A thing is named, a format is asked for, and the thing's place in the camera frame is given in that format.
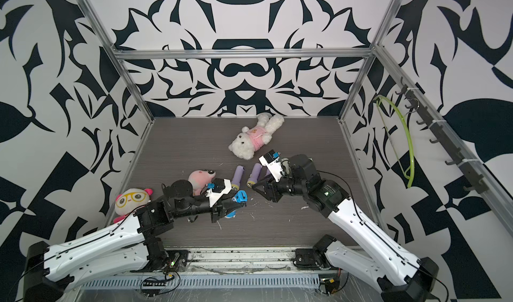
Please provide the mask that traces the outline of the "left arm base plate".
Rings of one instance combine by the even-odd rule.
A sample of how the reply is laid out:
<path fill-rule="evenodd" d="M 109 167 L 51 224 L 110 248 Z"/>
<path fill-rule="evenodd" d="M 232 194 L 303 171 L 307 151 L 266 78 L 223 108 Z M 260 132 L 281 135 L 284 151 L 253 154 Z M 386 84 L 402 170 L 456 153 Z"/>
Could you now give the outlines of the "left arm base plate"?
<path fill-rule="evenodd" d="M 159 271 L 163 273 L 181 272 L 188 266 L 189 250 L 167 249 L 163 266 Z"/>

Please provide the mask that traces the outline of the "purple flashlight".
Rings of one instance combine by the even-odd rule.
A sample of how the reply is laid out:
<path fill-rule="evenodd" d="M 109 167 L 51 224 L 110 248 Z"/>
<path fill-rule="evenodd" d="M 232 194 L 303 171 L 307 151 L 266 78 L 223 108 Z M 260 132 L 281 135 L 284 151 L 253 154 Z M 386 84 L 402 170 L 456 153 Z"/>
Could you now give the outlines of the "purple flashlight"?
<path fill-rule="evenodd" d="M 252 168 L 251 174 L 247 180 L 247 187 L 252 188 L 252 186 L 258 182 L 261 170 L 262 165 L 260 163 L 255 163 L 255 165 Z"/>

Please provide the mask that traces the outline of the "blue flashlight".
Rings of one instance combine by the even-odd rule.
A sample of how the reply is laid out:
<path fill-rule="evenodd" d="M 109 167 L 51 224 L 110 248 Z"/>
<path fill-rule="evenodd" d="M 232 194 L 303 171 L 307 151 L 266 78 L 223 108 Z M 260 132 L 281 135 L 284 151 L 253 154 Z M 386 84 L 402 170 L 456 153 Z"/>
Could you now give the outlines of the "blue flashlight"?
<path fill-rule="evenodd" d="M 247 203 L 248 196 L 244 190 L 239 190 L 236 192 L 236 195 L 232 198 L 232 201 L 236 202 L 246 202 Z"/>

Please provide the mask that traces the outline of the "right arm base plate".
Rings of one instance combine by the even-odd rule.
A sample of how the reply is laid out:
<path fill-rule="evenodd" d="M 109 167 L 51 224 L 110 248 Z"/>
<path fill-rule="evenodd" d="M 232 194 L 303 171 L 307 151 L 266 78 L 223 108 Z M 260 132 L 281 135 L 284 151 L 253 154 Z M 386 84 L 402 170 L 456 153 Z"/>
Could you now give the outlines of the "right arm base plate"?
<path fill-rule="evenodd" d="M 328 253 L 334 253 L 334 250 L 320 252 L 314 248 L 296 249 L 295 257 L 292 260 L 293 266 L 302 271 L 335 271 L 337 267 L 333 266 L 327 259 Z"/>

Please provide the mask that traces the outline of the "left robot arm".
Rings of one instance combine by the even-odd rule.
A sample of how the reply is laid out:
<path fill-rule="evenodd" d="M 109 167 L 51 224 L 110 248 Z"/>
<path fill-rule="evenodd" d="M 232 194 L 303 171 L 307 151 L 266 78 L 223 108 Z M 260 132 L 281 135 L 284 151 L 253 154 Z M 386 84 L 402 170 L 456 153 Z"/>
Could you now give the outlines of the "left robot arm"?
<path fill-rule="evenodd" d="M 215 179 L 196 196 L 192 184 L 179 180 L 163 186 L 162 196 L 136 207 L 121 221 L 62 244 L 40 241 L 28 249 L 23 301 L 57 301 L 63 294 L 94 279 L 124 272 L 168 271 L 175 259 L 160 235 L 176 219 L 207 214 L 212 223 L 245 207 L 235 200 L 228 179 Z"/>

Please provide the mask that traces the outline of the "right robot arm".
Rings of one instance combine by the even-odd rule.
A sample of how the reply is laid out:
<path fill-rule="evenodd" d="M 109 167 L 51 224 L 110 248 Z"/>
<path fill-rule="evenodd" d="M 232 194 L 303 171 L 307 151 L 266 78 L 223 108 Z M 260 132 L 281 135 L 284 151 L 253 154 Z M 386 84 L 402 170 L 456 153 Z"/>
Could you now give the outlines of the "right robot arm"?
<path fill-rule="evenodd" d="M 271 202 L 301 197 L 308 207 L 344 230 L 362 249 L 359 253 L 326 235 L 313 247 L 322 268 L 347 271 L 374 288 L 383 301 L 426 301 L 432 298 L 439 267 L 394 241 L 356 204 L 348 191 L 324 179 L 306 155 L 281 159 L 270 151 L 259 159 L 269 174 L 252 189 Z"/>

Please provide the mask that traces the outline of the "purple flashlight sideways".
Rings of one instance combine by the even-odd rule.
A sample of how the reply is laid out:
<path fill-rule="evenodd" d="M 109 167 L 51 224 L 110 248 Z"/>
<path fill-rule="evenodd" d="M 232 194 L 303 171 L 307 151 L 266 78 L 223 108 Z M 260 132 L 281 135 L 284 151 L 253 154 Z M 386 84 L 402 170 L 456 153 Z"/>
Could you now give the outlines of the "purple flashlight sideways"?
<path fill-rule="evenodd" d="M 237 166 L 235 173 L 231 179 L 231 187 L 233 190 L 238 191 L 240 189 L 240 183 L 241 179 L 244 175 L 244 167 L 243 166 Z"/>

